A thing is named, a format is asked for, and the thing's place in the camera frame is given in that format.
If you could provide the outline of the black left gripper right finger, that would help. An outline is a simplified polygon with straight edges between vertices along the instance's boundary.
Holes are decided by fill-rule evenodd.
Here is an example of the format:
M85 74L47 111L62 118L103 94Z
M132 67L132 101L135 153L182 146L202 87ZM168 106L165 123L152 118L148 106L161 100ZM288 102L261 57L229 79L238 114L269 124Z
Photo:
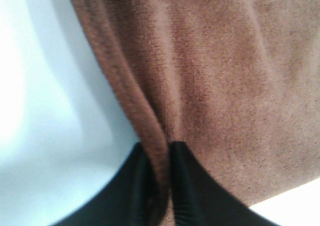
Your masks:
M170 145L170 176L177 226L272 226L219 185L185 142Z

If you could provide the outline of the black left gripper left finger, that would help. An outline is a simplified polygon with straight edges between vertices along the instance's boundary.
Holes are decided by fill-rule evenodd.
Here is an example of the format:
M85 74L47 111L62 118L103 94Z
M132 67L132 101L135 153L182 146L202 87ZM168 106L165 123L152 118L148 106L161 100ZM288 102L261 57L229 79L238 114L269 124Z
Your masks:
M111 181L58 226L157 226L158 187L141 144L134 145Z

